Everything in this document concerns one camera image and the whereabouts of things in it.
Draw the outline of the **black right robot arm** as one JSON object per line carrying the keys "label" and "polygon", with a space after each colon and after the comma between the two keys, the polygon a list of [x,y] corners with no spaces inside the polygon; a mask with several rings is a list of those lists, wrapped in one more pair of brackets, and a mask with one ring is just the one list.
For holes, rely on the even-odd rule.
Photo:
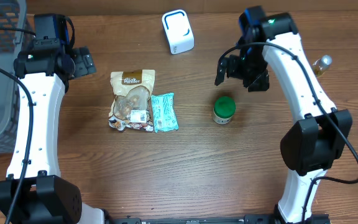
{"label": "black right robot arm", "polygon": [[298,28],[288,13],[267,16],[261,6],[239,17],[242,35],[234,55],[218,60],[215,83],[242,80],[249,91],[269,88],[272,70],[288,101],[293,126],[282,138],[280,152],[288,167],[284,193],[271,215],[246,215],[246,223],[328,223],[311,204],[319,183],[339,159],[352,126],[348,110],[338,110],[317,81],[306,58]]}

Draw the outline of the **yellow Vim bottle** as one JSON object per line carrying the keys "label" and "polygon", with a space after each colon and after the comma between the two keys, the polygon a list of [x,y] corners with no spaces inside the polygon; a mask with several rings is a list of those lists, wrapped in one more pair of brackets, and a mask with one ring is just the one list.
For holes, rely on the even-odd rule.
{"label": "yellow Vim bottle", "polygon": [[320,59],[312,64],[312,70],[316,77],[320,77],[324,72],[329,70],[333,60],[329,55],[323,55]]}

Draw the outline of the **green white Knorr jar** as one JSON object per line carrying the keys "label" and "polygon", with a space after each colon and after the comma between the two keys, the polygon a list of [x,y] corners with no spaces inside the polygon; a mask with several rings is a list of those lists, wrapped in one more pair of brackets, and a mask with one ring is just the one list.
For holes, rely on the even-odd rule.
{"label": "green white Knorr jar", "polygon": [[227,124],[236,112],[236,104],[231,97],[222,96],[213,106],[213,120],[218,124]]}

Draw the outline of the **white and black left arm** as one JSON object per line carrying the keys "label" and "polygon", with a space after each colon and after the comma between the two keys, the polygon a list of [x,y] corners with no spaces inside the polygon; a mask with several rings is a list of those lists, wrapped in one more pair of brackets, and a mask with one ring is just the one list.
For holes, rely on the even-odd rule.
{"label": "white and black left arm", "polygon": [[19,87],[16,144],[0,181],[0,211],[7,223],[109,223],[105,210],[82,201],[61,177],[57,157],[60,106],[69,82],[96,72],[86,47],[76,48],[71,19],[38,14],[29,48],[14,61]]}

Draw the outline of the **brown white snack bag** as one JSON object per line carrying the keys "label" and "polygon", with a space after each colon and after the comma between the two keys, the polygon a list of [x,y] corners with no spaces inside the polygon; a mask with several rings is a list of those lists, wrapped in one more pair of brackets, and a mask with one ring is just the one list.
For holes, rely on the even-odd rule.
{"label": "brown white snack bag", "polygon": [[155,83],[155,70],[111,72],[114,101],[109,112],[109,126],[123,131],[126,128],[152,132],[149,100]]}

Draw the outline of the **teal wet wipes packet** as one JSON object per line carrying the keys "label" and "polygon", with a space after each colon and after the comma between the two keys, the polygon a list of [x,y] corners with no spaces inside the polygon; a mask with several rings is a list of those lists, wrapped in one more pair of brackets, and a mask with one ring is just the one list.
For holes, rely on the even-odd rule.
{"label": "teal wet wipes packet", "polygon": [[167,132],[178,130],[173,100],[174,93],[151,96],[154,131],[156,133],[159,131]]}

